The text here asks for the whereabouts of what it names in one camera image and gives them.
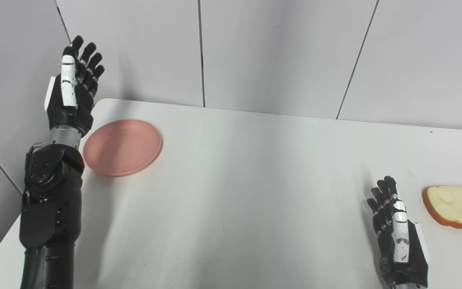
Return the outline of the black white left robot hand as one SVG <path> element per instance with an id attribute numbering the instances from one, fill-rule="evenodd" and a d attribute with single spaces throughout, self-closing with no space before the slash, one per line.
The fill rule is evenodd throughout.
<path id="1" fill-rule="evenodd" d="M 85 136 L 92 128 L 92 110 L 105 68 L 95 43 L 77 35 L 63 50 L 61 71 L 50 78 L 44 108 L 49 128 L 70 126 Z"/>

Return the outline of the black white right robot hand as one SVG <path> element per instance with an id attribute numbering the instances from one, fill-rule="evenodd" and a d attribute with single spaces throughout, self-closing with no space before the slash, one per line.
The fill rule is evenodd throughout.
<path id="1" fill-rule="evenodd" d="M 391 176 L 377 181 L 367 199 L 380 251 L 380 274 L 391 289 L 427 289 L 429 265 L 419 227 L 409 220 Z"/>

